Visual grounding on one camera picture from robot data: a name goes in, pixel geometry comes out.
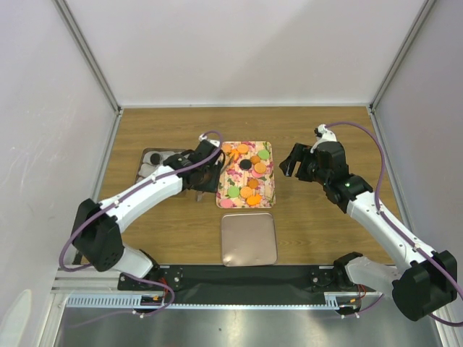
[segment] white wall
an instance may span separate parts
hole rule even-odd
[[[369,103],[423,0],[68,0],[123,106]]]
[[[378,107],[416,234],[458,260],[463,284],[463,1],[437,1]],[[463,320],[460,299],[456,319]]]
[[[114,112],[52,1],[3,1],[0,47],[0,321],[30,289],[29,347]]]

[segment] shiny metal surface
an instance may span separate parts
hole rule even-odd
[[[232,213],[221,221],[222,262],[225,266],[272,265],[278,259],[271,213]]]
[[[108,312],[66,309],[64,321],[76,324]],[[411,322],[388,300],[359,319],[342,320],[330,311],[167,309],[143,320],[120,314],[61,331],[56,346],[442,346],[430,319]]]

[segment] wooden tabletop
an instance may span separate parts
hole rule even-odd
[[[287,178],[277,169],[295,142],[312,145],[314,128],[322,123],[355,121],[371,130],[363,107],[156,108],[124,111],[100,198],[134,184],[142,151],[147,147],[194,149],[199,134],[215,129],[226,141],[265,140],[272,144],[279,264],[330,264],[353,251],[371,260],[390,258],[357,222],[331,204],[316,183]],[[380,156],[373,141],[354,127],[333,128],[346,150],[350,171],[375,187]],[[399,215],[386,178],[381,199]],[[245,212],[256,212],[244,209]],[[224,210],[213,194],[195,201],[195,192],[164,200],[139,217],[123,234],[124,242],[160,263],[221,263],[220,221]]]

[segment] patterned tray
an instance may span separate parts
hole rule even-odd
[[[270,208],[275,205],[271,144],[266,141],[225,142],[229,163],[216,195],[221,208]]]

